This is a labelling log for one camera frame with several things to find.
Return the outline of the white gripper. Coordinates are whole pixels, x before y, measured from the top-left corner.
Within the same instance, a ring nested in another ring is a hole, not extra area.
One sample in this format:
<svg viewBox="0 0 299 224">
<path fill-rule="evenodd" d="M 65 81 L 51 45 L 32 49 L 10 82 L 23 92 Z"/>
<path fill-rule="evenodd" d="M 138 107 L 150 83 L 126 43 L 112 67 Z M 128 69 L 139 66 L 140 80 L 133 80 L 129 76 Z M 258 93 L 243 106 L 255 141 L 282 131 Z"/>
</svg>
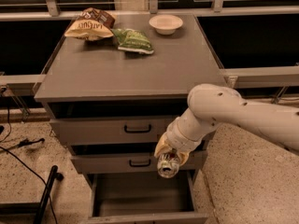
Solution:
<svg viewBox="0 0 299 224">
<path fill-rule="evenodd" d="M 154 157 L 158 159 L 164 153 L 173 149 L 179 151 L 179 165 L 184 165 L 190 153 L 194 151 L 202 142 L 205 136 L 206 123 L 200 119 L 176 118 L 172 121 L 155 148 Z"/>
</svg>

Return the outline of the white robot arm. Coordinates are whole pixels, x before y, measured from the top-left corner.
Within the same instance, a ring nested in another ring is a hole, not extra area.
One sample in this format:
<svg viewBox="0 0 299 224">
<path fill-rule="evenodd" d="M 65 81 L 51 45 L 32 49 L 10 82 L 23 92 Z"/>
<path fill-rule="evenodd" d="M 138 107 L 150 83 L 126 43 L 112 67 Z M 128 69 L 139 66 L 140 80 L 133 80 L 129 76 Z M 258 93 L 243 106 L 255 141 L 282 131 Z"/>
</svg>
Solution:
<svg viewBox="0 0 299 224">
<path fill-rule="evenodd" d="M 185 163 L 203 138 L 223 123 L 238 126 L 294 153 L 299 152 L 299 109 L 246 100 L 234 89 L 201 84 L 187 99 L 188 108 L 167 127 L 156 158 L 175 150 Z"/>
</svg>

